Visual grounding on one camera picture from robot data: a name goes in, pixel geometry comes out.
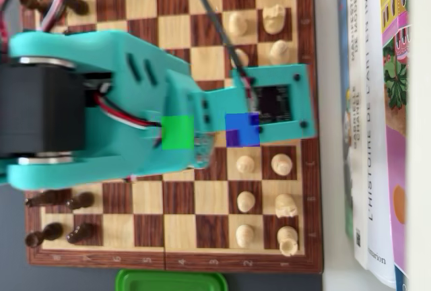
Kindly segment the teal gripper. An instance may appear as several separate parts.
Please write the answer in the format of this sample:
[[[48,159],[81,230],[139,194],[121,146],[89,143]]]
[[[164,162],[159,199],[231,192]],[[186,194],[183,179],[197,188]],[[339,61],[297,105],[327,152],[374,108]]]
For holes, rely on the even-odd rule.
[[[202,169],[209,166],[215,133],[197,133],[192,79],[169,71],[166,106],[162,115],[162,170]]]

